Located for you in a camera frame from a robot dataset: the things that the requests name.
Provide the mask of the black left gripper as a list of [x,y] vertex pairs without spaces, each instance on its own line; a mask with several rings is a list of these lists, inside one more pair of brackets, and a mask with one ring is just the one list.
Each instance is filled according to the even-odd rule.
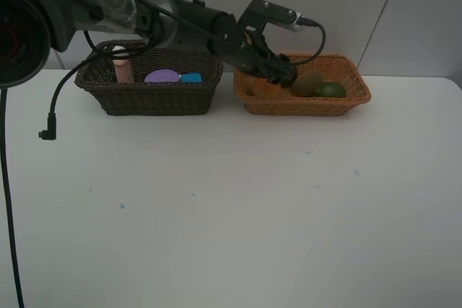
[[297,78],[295,66],[288,66],[290,59],[284,54],[276,54],[266,43],[262,34],[244,31],[246,44],[241,45],[247,55],[237,68],[253,77],[267,79],[272,84],[293,84]]

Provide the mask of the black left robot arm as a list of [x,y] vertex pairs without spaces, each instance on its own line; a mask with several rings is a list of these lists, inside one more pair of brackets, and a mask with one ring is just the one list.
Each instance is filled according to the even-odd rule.
[[1,0],[1,87],[33,78],[50,51],[65,51],[79,31],[135,34],[145,49],[197,50],[271,83],[290,83],[294,65],[268,48],[262,32],[268,23],[297,20],[262,0],[240,18],[199,0]]

